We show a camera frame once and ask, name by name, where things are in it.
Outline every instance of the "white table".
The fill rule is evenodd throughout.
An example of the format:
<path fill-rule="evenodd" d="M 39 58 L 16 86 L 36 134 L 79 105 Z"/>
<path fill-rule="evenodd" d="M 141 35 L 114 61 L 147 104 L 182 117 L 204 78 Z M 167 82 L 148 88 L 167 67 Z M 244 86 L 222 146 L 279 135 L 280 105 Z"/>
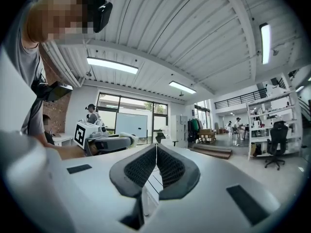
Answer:
<path fill-rule="evenodd" d="M 55 146 L 71 146 L 73 142 L 73 136 L 65 133 L 59 134 L 61 137 L 53 137 Z"/>

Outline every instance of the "chair backrest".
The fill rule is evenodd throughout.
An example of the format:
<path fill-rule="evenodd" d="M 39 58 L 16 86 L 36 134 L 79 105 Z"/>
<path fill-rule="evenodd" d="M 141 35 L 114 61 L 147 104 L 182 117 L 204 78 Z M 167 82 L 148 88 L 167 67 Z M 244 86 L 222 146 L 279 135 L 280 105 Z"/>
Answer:
<path fill-rule="evenodd" d="M 158 143 L 161 143 L 161 140 L 162 140 L 162 139 L 166 139 L 166 137 L 165 137 L 165 135 L 163 134 L 163 132 L 159 132 L 159 133 L 156 134 L 155 139 L 156 139 L 156 141 L 157 141 Z"/>
<path fill-rule="evenodd" d="M 275 122 L 270 130 L 271 146 L 268 153 L 282 155 L 286 150 L 286 135 L 288 127 L 284 125 L 284 121 Z M 280 144 L 280 150 L 277 150 L 277 145 Z"/>

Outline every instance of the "gray floor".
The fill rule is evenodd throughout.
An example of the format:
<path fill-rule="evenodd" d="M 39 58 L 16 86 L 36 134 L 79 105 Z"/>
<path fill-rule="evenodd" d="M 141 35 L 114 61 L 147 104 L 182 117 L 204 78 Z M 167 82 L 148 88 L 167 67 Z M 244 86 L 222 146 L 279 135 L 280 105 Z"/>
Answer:
<path fill-rule="evenodd" d="M 216 135 L 216 142 L 213 144 L 220 147 L 232 149 L 232 155 L 227 160 L 266 188 L 279 200 L 280 203 L 293 198 L 300 186 L 307 169 L 310 148 L 303 149 L 302 157 L 299 154 L 284 155 L 281 159 L 285 160 L 285 165 L 281 165 L 280 170 L 276 169 L 275 164 L 264 168 L 266 157 L 252 157 L 250 161 L 248 156 L 248 139 L 241 141 L 228 134 Z"/>

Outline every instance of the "office chair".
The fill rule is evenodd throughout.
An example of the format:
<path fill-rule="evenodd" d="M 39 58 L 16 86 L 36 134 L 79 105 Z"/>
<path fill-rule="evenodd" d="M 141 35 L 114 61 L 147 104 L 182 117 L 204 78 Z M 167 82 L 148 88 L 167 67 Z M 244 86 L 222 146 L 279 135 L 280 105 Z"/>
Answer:
<path fill-rule="evenodd" d="M 284 154 L 286 150 L 286 135 L 288 127 L 284 125 L 284 121 L 275 122 L 273 128 L 270 130 L 271 141 L 268 139 L 268 153 L 271 154 L 272 160 L 267 163 L 264 167 L 267 168 L 271 163 L 276 163 L 277 169 L 280 170 L 279 162 L 285 164 L 284 160 L 280 160 L 277 157 Z"/>
<path fill-rule="evenodd" d="M 237 128 L 232 127 L 233 133 L 232 133 L 232 140 L 233 140 L 233 135 L 234 135 L 234 140 L 235 140 L 235 135 L 238 135 L 238 139 L 240 138 L 240 133 L 237 132 Z"/>
<path fill-rule="evenodd" d="M 162 140 L 162 139 L 166 139 L 166 137 L 165 137 L 165 135 L 164 135 L 162 132 L 159 132 L 159 133 L 156 134 L 155 139 L 156 139 L 156 141 L 157 141 L 158 143 L 161 143 L 161 140 Z"/>

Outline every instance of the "wooden platform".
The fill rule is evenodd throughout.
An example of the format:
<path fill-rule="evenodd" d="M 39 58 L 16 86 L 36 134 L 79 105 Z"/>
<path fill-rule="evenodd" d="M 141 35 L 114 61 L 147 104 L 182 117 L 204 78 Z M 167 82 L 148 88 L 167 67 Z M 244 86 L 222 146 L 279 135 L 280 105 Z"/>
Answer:
<path fill-rule="evenodd" d="M 202 153 L 225 160 L 228 160 L 232 154 L 232 150 L 203 144 L 194 144 L 192 148 L 189 149 L 197 153 Z"/>

